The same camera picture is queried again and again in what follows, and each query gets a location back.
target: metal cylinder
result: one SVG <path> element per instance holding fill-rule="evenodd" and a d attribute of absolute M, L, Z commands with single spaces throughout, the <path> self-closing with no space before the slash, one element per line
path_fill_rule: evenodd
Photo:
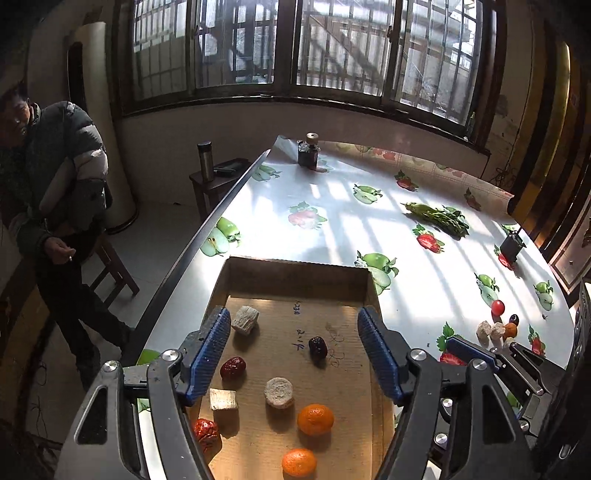
<path fill-rule="evenodd" d="M 197 150 L 199 151 L 199 162 L 201 163 L 203 181 L 212 181 L 216 176 L 213 171 L 212 143 L 203 142 L 197 144 Z"/>

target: red date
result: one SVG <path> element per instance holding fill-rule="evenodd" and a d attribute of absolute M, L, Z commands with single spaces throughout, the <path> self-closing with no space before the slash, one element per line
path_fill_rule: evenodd
<path fill-rule="evenodd" d="M 222 380 L 234 380 L 246 371 L 246 362 L 239 356 L 233 356 L 220 368 Z"/>
<path fill-rule="evenodd" d="M 193 424 L 193 433 L 204 453 L 215 445 L 220 436 L 217 423 L 207 419 L 198 419 Z"/>

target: dark red date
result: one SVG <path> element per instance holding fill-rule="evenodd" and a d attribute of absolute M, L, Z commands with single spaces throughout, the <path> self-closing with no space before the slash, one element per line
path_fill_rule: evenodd
<path fill-rule="evenodd" d="M 308 347 L 310 348 L 310 356 L 314 362 L 319 362 L 326 358 L 329 352 L 326 342 L 322 337 L 314 337 L 308 340 Z"/>
<path fill-rule="evenodd" d="M 215 445 L 220 437 L 217 423 L 207 419 L 198 419 L 193 424 L 193 433 L 204 452 Z"/>
<path fill-rule="evenodd" d="M 246 371 L 246 362 L 239 356 L 233 356 L 220 368 L 222 380 L 234 380 Z"/>

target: cardboard tray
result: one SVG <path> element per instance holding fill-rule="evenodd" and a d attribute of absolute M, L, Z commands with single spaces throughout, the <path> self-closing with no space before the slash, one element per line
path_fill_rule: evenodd
<path fill-rule="evenodd" d="M 238 383 L 215 373 L 211 388 L 236 390 L 238 410 L 212 414 L 209 394 L 189 416 L 214 419 L 221 449 L 209 452 L 216 480 L 260 480 L 284 476 L 281 458 L 297 447 L 318 459 L 317 479 L 371 480 L 394 434 L 392 402 L 374 378 L 357 332 L 357 312 L 371 305 L 379 312 L 374 282 L 366 269 L 280 260 L 230 257 L 224 263 L 207 308 L 225 305 L 232 317 L 243 305 L 259 310 L 258 326 L 247 337 L 234 331 L 220 360 L 246 360 Z M 308 340 L 321 336 L 329 348 L 315 366 Z M 276 410 L 265 403 L 273 377 L 294 386 L 295 405 Z M 298 412 L 322 403 L 335 414 L 332 432 L 308 437 L 297 428 Z"/>

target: white wall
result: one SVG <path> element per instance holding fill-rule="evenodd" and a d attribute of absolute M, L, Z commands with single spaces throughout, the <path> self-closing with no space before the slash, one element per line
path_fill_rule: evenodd
<path fill-rule="evenodd" d="M 37 25 L 31 36 L 27 84 L 29 96 L 42 108 L 68 98 L 66 39 L 87 13 L 102 7 L 100 20 L 110 38 L 114 0 L 64 0 Z"/>
<path fill-rule="evenodd" d="M 213 142 L 217 163 L 251 161 L 277 135 L 368 145 L 425 158 L 479 177 L 486 156 L 408 125 L 362 113 L 299 103 L 224 103 L 164 110 L 116 124 L 129 182 L 140 202 L 194 205 L 189 174 L 199 170 L 196 145 Z"/>

